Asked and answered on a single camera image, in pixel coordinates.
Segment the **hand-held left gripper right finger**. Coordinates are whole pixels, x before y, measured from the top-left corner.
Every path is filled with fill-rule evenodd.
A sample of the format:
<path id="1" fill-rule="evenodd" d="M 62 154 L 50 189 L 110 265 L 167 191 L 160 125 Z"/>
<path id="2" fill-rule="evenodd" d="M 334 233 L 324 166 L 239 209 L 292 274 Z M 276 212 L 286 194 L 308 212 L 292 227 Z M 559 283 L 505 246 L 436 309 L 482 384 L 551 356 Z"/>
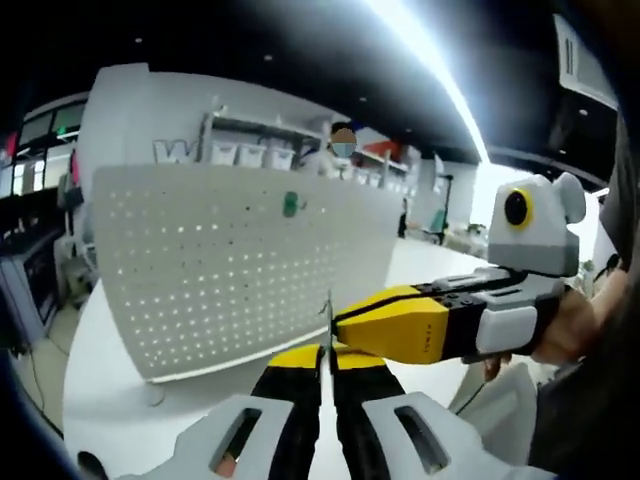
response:
<path id="1" fill-rule="evenodd" d="M 517 363 L 448 409 L 407 393 L 385 361 L 354 348 L 330 354 L 337 433 L 354 479 L 547 479 L 528 464 L 536 387 Z"/>

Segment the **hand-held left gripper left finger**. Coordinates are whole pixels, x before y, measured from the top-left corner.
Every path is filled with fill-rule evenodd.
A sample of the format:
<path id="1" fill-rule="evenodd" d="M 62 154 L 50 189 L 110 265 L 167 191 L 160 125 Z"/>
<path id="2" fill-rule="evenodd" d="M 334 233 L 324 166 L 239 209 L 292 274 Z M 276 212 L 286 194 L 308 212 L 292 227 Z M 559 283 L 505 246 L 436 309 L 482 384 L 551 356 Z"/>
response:
<path id="1" fill-rule="evenodd" d="M 173 455 L 151 479 L 306 479 L 319 437 L 324 348 L 311 344 L 274 357 L 248 395 L 232 396 L 178 435 Z M 214 473 L 225 452 L 231 478 Z"/>

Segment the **person's right hand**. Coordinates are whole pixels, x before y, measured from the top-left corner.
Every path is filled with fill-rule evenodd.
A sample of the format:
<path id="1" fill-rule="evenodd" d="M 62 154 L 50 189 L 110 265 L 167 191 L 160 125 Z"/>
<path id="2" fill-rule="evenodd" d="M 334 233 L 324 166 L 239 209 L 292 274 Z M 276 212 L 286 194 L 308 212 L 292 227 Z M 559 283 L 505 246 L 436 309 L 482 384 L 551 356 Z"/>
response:
<path id="1" fill-rule="evenodd" d="M 578 361 L 596 341 L 606 316 L 607 307 L 600 298 L 587 299 L 569 288 L 530 358 L 554 367 Z"/>

